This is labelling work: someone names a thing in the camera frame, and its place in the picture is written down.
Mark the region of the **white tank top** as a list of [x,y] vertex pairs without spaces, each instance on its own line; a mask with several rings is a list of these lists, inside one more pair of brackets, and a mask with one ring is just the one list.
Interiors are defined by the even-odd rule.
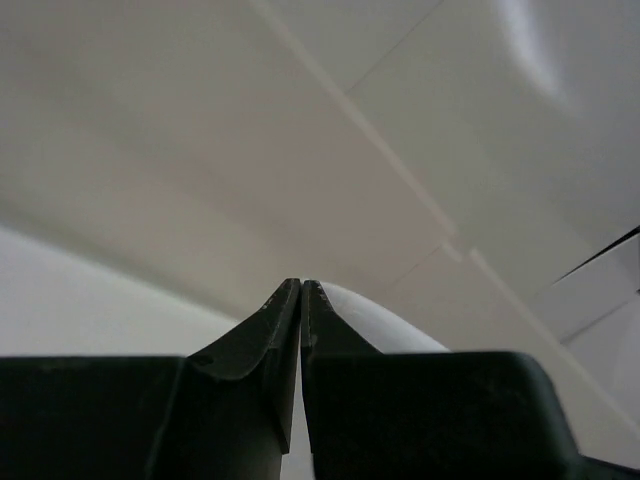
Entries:
[[[376,302],[339,285],[321,282],[336,313],[383,353],[448,352],[441,343]],[[283,457],[281,479],[313,479],[313,465],[302,395],[301,362],[297,365],[290,452]]]

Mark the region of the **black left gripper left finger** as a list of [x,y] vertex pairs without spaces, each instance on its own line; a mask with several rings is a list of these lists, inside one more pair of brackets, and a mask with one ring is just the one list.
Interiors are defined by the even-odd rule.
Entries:
[[300,283],[188,356],[1,361],[5,479],[276,479],[289,451]]

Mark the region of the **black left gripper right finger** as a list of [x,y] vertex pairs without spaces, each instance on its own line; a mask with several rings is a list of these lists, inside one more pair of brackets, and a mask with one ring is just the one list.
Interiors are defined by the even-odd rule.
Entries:
[[635,479],[581,454],[555,387],[508,351],[387,354],[301,294],[301,377],[318,479]]

